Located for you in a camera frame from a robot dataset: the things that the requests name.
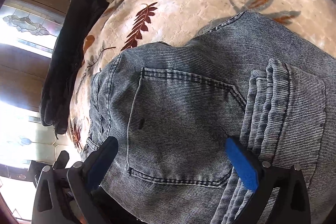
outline blanket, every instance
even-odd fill
[[[68,134],[79,151],[90,127],[91,77],[129,48],[158,41],[180,47],[237,13],[250,10],[285,25],[336,57],[335,0],[107,1],[108,8],[85,38],[84,60],[70,103]]]

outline blue gripper pad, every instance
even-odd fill
[[[254,193],[259,185],[258,173],[261,171],[258,159],[234,138],[226,140],[225,151],[245,188]]]

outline jeans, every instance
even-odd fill
[[[90,118],[83,160],[116,137],[101,186],[146,223],[233,222],[252,193],[225,154],[228,136],[274,166],[301,165],[312,223],[335,204],[336,60],[258,13],[183,47],[121,52],[92,77]]]

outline beige blanket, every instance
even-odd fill
[[[91,76],[125,49],[156,41],[183,46],[238,12],[253,10],[336,57],[335,0],[108,1],[108,9],[84,41],[85,60],[71,100],[68,134],[78,150],[84,147],[90,126]]]

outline striped denim fabric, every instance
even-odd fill
[[[228,136],[274,166],[302,166],[312,223],[335,204],[336,60],[263,15],[242,12],[184,47],[121,52],[92,77],[90,103],[82,158],[118,139],[101,185],[144,222],[233,222],[252,193]]]

